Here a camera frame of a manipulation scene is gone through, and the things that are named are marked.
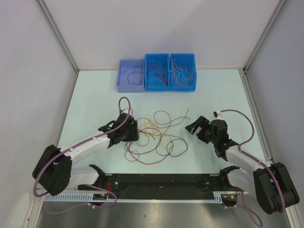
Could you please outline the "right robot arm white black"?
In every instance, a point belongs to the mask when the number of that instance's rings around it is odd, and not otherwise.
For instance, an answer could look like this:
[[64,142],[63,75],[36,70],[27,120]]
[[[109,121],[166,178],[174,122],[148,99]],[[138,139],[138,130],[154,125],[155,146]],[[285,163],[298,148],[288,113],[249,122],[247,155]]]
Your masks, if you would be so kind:
[[261,209],[267,214],[284,212],[300,201],[299,194],[285,165],[261,160],[241,149],[230,139],[228,125],[221,116],[209,121],[200,116],[185,127],[204,143],[211,143],[215,154],[233,165],[222,169],[219,185],[223,190],[238,187],[255,196]]

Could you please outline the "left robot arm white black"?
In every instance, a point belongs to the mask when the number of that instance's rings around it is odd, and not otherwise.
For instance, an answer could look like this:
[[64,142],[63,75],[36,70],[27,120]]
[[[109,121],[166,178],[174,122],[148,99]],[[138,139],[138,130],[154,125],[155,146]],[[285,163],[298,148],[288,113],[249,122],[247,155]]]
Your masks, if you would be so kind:
[[104,172],[96,165],[77,168],[75,165],[85,158],[119,144],[139,140],[138,123],[133,116],[122,112],[117,120],[100,127],[95,135],[73,146],[58,148],[48,146],[35,166],[32,176],[35,179],[35,197],[41,185],[46,193],[56,196],[65,189],[84,189],[90,185],[99,190],[105,184]]

